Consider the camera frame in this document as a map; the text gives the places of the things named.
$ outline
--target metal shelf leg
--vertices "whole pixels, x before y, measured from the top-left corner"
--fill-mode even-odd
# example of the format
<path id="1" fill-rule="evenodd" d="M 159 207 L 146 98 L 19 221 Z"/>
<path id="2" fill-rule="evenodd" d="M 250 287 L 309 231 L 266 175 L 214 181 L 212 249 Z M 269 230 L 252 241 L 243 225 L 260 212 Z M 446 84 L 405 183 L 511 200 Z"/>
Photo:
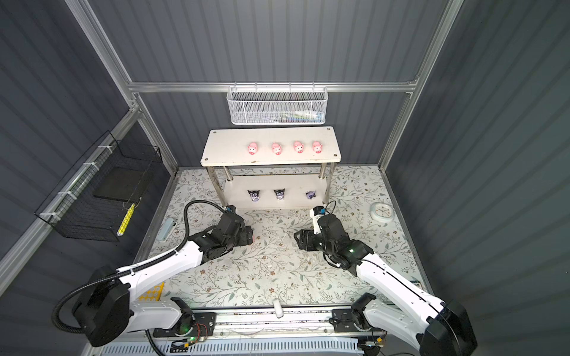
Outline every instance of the metal shelf leg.
<path id="1" fill-rule="evenodd" d="M 323 199 L 324 204 L 330 203 L 329 195 L 331 193 L 332 175 L 335 172 L 335 168 L 336 168 L 336 162 L 332 162 L 331 163 L 331 172 L 328 174 L 327 191 L 324 193 L 324 199 Z"/>
<path id="2" fill-rule="evenodd" d="M 327 163 L 321 163 L 321 170 L 319 172 L 319 178 L 324 179 L 324 171 L 327 169 Z"/>
<path id="3" fill-rule="evenodd" d="M 207 167 L 206 170 L 208 171 L 212 185 L 214 185 L 215 192 L 218 193 L 219 202 L 222 204 L 222 206 L 227 206 L 226 197 L 223 196 L 222 187 L 219 185 L 218 176 L 215 173 L 215 167 Z"/>
<path id="4" fill-rule="evenodd" d="M 226 173 L 226 178 L 228 182 L 234 180 L 234 177 L 232 177 L 230 170 L 226 166 L 223 166 L 223 171 Z"/>

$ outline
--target pink pig toy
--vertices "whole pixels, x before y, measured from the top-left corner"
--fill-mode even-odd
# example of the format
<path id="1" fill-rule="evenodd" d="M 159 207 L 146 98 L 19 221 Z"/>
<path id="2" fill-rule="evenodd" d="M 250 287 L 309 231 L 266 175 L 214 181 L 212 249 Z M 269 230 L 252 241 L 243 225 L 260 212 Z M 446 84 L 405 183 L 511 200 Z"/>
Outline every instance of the pink pig toy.
<path id="1" fill-rule="evenodd" d="M 317 153 L 321 153 L 322 150 L 323 150 L 323 146 L 321 145 L 321 143 L 319 141 L 313 142 L 313 151 L 315 151 Z"/>
<path id="2" fill-rule="evenodd" d="M 281 154 L 281 145 L 279 145 L 279 144 L 272 144 L 272 145 L 271 145 L 271 149 L 273 150 L 273 153 L 275 153 L 275 154 Z"/>
<path id="3" fill-rule="evenodd" d="M 295 151 L 297 151 L 297 153 L 303 153 L 303 144 L 301 142 L 295 141 L 293 146 L 295 147 Z"/>
<path id="4" fill-rule="evenodd" d="M 255 154 L 257 152 L 257 144 L 255 142 L 252 142 L 249 144 L 247 149 L 249 150 L 250 154 Z"/>

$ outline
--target round white clock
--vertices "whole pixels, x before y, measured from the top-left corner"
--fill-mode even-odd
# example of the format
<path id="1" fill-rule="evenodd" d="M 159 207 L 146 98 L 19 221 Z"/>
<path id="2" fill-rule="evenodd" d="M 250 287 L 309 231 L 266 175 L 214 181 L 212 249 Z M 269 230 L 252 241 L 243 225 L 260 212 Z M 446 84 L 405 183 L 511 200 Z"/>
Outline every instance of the round white clock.
<path id="1" fill-rule="evenodd" d="M 391 223 L 394 220 L 394 209 L 388 204 L 374 203 L 370 206 L 370 216 L 381 223 Z"/>

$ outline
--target white robotic arm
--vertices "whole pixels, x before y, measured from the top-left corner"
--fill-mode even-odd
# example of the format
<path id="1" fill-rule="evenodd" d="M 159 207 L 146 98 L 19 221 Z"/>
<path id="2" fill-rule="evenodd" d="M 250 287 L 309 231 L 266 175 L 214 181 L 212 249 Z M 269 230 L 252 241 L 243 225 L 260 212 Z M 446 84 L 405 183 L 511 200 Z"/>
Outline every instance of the white robotic arm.
<path id="1" fill-rule="evenodd" d="M 456 301 L 444 303 L 394 271 L 363 242 L 351 240 L 341 222 L 322 206 L 310 211 L 313 230 L 294 238 L 299 248 L 322 251 L 325 261 L 374 286 L 399 308 L 365 293 L 352 305 L 356 326 L 386 330 L 422 355 L 468 356 L 477 346 L 467 312 Z"/>
<path id="2" fill-rule="evenodd" d="M 374 286 L 401 310 L 376 299 L 366 305 L 364 316 L 371 326 L 420 349 L 417 334 L 428 328 L 428 317 L 435 318 L 443 309 L 442 300 L 424 292 L 388 266 L 377 254 L 368 254 L 356 266 L 356 275 Z"/>
<path id="3" fill-rule="evenodd" d="M 190 236 L 187 212 L 195 203 L 212 205 L 222 212 L 222 216 L 216 226 Z M 116 270 L 110 267 L 96 270 L 88 283 L 56 304 L 53 324 L 65 332 L 85 334 L 93 346 L 105 345 L 122 333 L 136 330 L 173 329 L 175 334 L 189 331 L 195 320 L 192 310 L 180 298 L 138 302 L 138 297 L 182 271 L 221 257 L 236 246 L 252 244 L 253 230 L 235 213 L 235 207 L 223 209 L 207 200 L 193 200 L 185 206 L 184 224 L 186 233 L 176 248 Z M 79 298 L 72 313 L 79 328 L 67 325 L 59 318 L 62 306 L 77 294 Z"/>
<path id="4" fill-rule="evenodd" d="M 206 202 L 195 200 L 193 204 Z M 160 302 L 138 302 L 144 292 L 182 271 L 195 268 L 230 252 L 235 246 L 251 244 L 253 231 L 233 207 L 223 214 L 217 226 L 192 236 L 186 234 L 176 248 L 146 261 L 117 270 L 101 268 L 91 281 L 68 293 L 54 308 L 52 321 L 60 329 L 84 333 L 93 346 L 109 343 L 122 333 L 149 329 L 172 329 L 175 334 L 189 332 L 195 323 L 193 313 L 179 298 Z M 420 351 L 421 355 L 468 356 L 477 346 L 465 309 L 457 302 L 441 299 L 417 288 L 388 266 L 379 255 L 358 240 L 351 240 L 340 221 L 326 214 L 322 206 L 311 213 L 313 230 L 294 234 L 299 248 L 322 251 L 325 261 L 335 268 L 347 270 L 355 277 L 376 287 L 399 309 L 385 305 L 365 293 L 351 307 L 352 320 L 361 330 L 371 327 L 386 330 Z M 80 296 L 72 308 L 80 327 L 64 324 L 59 311 L 72 296 Z"/>

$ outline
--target floral tablecloth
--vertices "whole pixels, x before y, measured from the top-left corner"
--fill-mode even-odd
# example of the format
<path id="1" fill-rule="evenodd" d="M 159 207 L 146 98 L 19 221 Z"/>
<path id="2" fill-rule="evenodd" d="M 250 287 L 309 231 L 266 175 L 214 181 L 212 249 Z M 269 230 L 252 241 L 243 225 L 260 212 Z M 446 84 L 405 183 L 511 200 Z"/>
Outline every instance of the floral tablecloth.
<path id="1" fill-rule="evenodd" d="M 234 175 L 318 173 L 319 167 L 232 169 Z M 224 184 L 223 171 L 218 171 Z M 392 205 L 380 171 L 376 166 L 338 166 L 332 183 L 331 198 L 337 201 L 335 215 L 353 239 L 359 239 L 380 253 L 397 272 L 411 281 L 422 277 L 396 217 L 386 226 L 370 217 L 370 205 Z M 182 211 L 193 199 L 219 203 L 206 170 L 184 170 L 168 206 L 165 219 L 180 223 L 163 242 L 155 242 L 151 256 L 173 248 L 184 235 Z M 254 229 L 252 245 L 232 252 L 165 281 L 162 297 L 180 296 L 191 308 L 204 306 L 252 306 L 350 303 L 364 292 L 378 295 L 375 288 L 350 273 L 330 267 L 320 252 L 298 249 L 293 233 L 312 228 L 308 211 L 239 211 Z M 190 234 L 219 221 L 219 211 L 195 204 L 189 209 Z"/>

